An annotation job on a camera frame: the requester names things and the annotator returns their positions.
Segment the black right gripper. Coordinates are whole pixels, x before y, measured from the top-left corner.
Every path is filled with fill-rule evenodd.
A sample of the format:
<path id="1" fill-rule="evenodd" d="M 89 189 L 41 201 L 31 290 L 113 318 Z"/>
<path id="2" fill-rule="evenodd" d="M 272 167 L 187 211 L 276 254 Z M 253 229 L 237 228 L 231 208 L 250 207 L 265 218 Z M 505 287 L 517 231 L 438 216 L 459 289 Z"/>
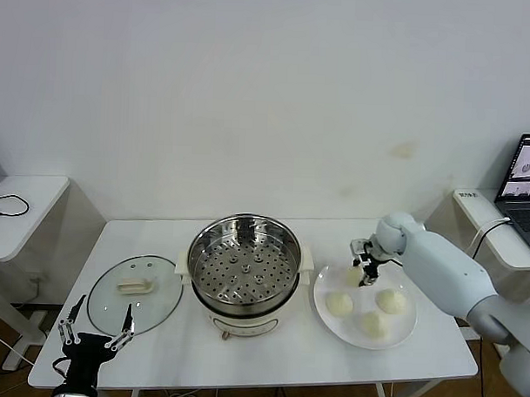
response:
<path id="1" fill-rule="evenodd" d="M 372 241 L 366 241 L 363 244 L 363 253 L 353 254 L 352 266 L 361 266 L 362 260 L 366 262 L 365 266 L 362 266 L 363 277 L 359 282 L 359 286 L 371 286 L 373 285 L 378 276 L 378 267 L 387 263 L 387 257 L 383 252 L 379 252 L 372 244 Z"/>

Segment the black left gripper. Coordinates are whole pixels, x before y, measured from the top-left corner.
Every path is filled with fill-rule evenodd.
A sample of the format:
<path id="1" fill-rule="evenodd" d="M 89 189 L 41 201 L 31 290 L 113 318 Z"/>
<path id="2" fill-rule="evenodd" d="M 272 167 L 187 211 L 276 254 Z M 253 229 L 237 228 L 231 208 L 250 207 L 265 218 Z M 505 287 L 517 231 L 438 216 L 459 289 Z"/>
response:
<path id="1" fill-rule="evenodd" d="M 95 387 L 101 365 L 116 357 L 116 351 L 112 349 L 122 349 L 133 340 L 134 318 L 132 304 L 129 304 L 121 331 L 113 339 L 101 334 L 79 333 L 79 342 L 76 343 L 73 326 L 85 297 L 86 294 L 83 294 L 71 307 L 68 316 L 59 320 L 57 330 L 63 342 L 63 354 L 70 361 L 65 382 L 77 387 Z"/>

